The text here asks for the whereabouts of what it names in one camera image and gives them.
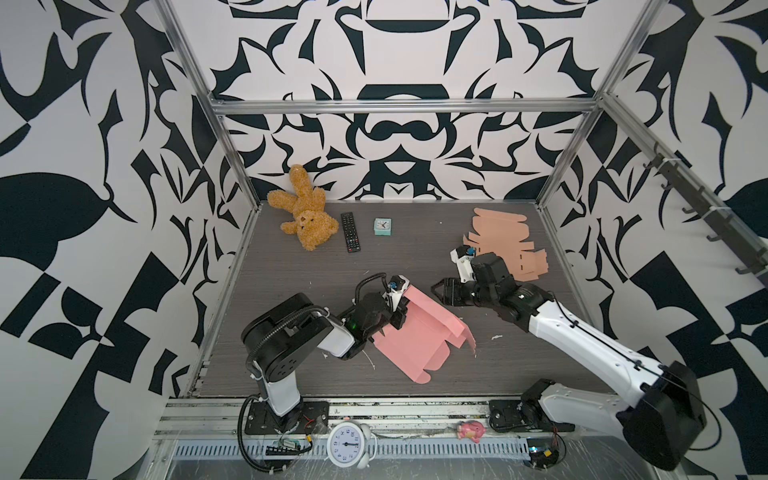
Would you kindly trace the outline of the pink cardboard box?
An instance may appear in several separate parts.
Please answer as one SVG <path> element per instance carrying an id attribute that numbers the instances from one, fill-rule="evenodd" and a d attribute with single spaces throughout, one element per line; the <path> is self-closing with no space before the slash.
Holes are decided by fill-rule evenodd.
<path id="1" fill-rule="evenodd" d="M 409 303 L 403 326 L 384 326 L 373 336 L 373 345 L 413 382 L 428 383 L 430 373 L 450 356 L 450 345 L 461 348 L 467 343 L 476 354 L 471 330 L 459 317 L 414 286 L 404 298 Z"/>

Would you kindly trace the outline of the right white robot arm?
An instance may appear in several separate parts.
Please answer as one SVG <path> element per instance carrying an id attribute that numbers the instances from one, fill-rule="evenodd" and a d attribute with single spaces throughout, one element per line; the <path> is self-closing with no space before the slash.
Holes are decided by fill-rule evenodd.
<path id="1" fill-rule="evenodd" d="M 680 362 L 664 365 L 579 319 L 549 292 L 516 280 L 494 253 L 462 246 L 450 253 L 458 274 L 434 284 L 446 306 L 479 307 L 558 348 L 601 379 L 610 393 L 537 381 L 519 400 L 525 425 L 572 424 L 624 440 L 643 460 L 675 470 L 707 425 L 697 378 Z"/>

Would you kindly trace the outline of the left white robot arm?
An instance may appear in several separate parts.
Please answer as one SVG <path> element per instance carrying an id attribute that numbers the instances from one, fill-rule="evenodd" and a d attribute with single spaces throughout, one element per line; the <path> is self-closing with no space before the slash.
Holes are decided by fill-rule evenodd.
<path id="1" fill-rule="evenodd" d="M 336 316 L 297 293 L 249 323 L 241 334 L 249 374 L 278 419 L 291 415 L 301 402 L 295 371 L 316 349 L 348 360 L 390 326 L 401 329 L 409 300 L 400 291 L 368 293 Z"/>

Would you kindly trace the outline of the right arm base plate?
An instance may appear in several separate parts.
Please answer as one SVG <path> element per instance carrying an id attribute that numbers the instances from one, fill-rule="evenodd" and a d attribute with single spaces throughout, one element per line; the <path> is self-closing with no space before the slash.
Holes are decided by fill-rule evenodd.
<path id="1" fill-rule="evenodd" d="M 574 424 L 553 422 L 534 401 L 495 399 L 490 400 L 488 406 L 488 424 L 497 433 L 571 433 L 576 430 Z"/>

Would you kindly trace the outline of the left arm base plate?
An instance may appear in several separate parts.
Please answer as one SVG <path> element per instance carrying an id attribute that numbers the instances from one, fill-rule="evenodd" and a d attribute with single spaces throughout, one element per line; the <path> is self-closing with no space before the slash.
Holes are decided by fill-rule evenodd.
<path id="1" fill-rule="evenodd" d="M 273 412 L 267 402 L 256 402 L 248 407 L 245 415 L 246 435 L 277 435 L 302 433 L 305 426 L 313 421 L 324 424 L 328 418 L 330 404 L 326 401 L 301 401 L 284 416 Z"/>

